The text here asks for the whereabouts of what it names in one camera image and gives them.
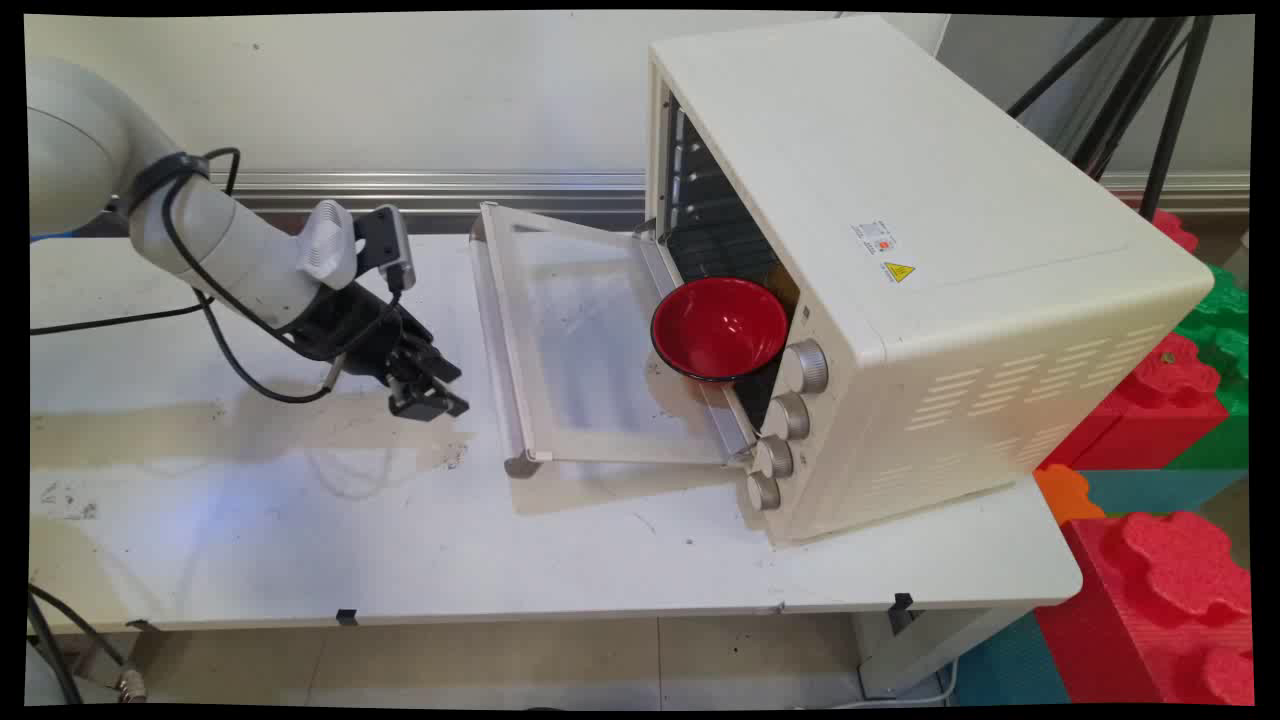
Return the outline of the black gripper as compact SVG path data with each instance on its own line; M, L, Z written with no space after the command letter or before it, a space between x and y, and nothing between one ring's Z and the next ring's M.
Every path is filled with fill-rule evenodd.
M435 347L430 331L360 283L319 291L292 322L292 341L305 356L323 361L344 354L346 373L388 386L393 416L433 421L470 410L449 387L462 372Z

